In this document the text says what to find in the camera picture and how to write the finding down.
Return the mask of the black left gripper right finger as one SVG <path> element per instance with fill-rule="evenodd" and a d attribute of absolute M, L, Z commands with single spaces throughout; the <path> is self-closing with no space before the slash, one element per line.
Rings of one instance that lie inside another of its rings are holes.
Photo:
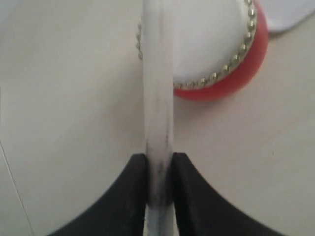
<path fill-rule="evenodd" d="M 172 185 L 181 236 L 275 236 L 224 199 L 203 178 L 189 157 L 174 153 Z"/>

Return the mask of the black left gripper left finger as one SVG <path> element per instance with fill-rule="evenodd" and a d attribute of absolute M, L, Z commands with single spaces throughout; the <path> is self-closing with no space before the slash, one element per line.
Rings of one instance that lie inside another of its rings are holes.
<path fill-rule="evenodd" d="M 147 158 L 131 156 L 110 188 L 54 236 L 141 236 L 147 202 Z"/>

